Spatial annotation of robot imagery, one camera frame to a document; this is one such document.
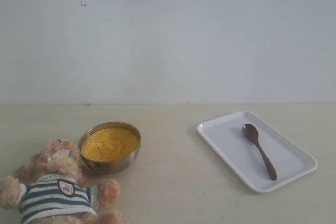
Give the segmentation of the brown wooden spoon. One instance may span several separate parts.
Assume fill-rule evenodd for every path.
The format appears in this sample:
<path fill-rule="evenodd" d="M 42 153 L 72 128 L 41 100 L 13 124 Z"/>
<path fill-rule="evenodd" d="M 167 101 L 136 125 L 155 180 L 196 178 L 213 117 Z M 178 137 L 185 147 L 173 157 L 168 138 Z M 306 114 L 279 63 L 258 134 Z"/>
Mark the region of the brown wooden spoon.
<path fill-rule="evenodd" d="M 271 178 L 271 180 L 277 180 L 278 179 L 278 175 L 277 172 L 272 164 L 272 162 L 270 161 L 270 159 L 268 158 L 268 156 L 265 154 L 264 150 L 262 149 L 261 145 L 259 144 L 259 133 L 258 130 L 255 126 L 253 126 L 252 124 L 249 123 L 245 123 L 242 128 L 241 128 L 243 134 L 257 147 L 257 149 L 259 150 L 262 160 L 264 161 L 264 165 L 267 169 L 267 172 L 269 174 L 269 177 Z"/>

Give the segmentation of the stainless steel bowl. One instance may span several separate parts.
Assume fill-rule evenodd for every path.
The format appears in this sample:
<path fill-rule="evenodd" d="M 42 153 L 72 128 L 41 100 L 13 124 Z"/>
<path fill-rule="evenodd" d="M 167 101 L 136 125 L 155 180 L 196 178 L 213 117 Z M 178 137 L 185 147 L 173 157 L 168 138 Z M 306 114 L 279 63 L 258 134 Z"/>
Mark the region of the stainless steel bowl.
<path fill-rule="evenodd" d="M 97 132 L 103 129 L 109 129 L 109 128 L 122 128 L 122 129 L 129 130 L 132 134 L 134 134 L 138 138 L 139 140 L 138 147 L 133 152 L 128 154 L 127 156 L 121 159 L 117 159 L 117 160 L 113 160 L 109 162 L 99 162 L 99 161 L 94 161 L 94 160 L 86 158 L 81 152 L 81 147 L 82 147 L 83 142 L 94 132 Z M 141 147 L 140 131 L 132 124 L 129 124 L 126 122 L 118 122 L 118 121 L 106 122 L 106 123 L 102 123 L 102 124 L 94 126 L 93 128 L 87 130 L 81 136 L 78 142 L 78 148 L 79 148 L 82 160 L 94 173 L 97 173 L 97 174 L 112 174 L 112 173 L 115 174 L 115 173 L 118 173 L 118 172 L 121 172 L 127 169 L 129 166 L 131 166 L 135 162 L 138 156 L 140 147 Z"/>

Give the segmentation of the yellow millet grain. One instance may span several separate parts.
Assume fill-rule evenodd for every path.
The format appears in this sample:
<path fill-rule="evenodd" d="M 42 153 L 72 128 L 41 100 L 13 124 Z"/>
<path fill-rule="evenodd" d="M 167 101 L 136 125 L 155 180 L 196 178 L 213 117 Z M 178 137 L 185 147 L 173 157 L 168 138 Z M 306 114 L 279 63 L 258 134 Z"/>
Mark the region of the yellow millet grain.
<path fill-rule="evenodd" d="M 81 152 L 88 159 L 109 162 L 127 156 L 138 145 L 138 138 L 129 130 L 109 128 L 91 134 L 83 142 Z"/>

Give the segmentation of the tan teddy bear striped shirt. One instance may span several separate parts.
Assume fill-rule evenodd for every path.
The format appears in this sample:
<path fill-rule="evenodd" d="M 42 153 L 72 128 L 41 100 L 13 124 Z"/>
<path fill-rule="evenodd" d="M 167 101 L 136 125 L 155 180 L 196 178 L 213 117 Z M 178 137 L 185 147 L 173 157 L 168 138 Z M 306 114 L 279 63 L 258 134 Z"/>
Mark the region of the tan teddy bear striped shirt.
<path fill-rule="evenodd" d="M 85 168 L 77 145 L 52 139 L 29 163 L 1 178 L 1 208 L 17 209 L 21 223 L 127 223 L 121 212 L 97 209 L 120 196 L 112 178 L 85 186 Z"/>

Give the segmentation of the white rectangular plastic tray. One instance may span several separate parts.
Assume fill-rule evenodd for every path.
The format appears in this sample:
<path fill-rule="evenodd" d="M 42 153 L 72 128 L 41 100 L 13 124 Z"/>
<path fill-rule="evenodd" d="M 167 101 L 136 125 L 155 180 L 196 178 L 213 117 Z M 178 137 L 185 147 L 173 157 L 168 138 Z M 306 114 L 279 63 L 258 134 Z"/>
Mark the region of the white rectangular plastic tray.
<path fill-rule="evenodd" d="M 277 179 L 272 180 L 256 145 L 243 133 L 244 124 L 258 131 L 258 142 L 270 158 Z M 317 160 L 249 111 L 223 115 L 197 125 L 196 130 L 216 154 L 253 191 L 268 193 L 314 170 Z"/>

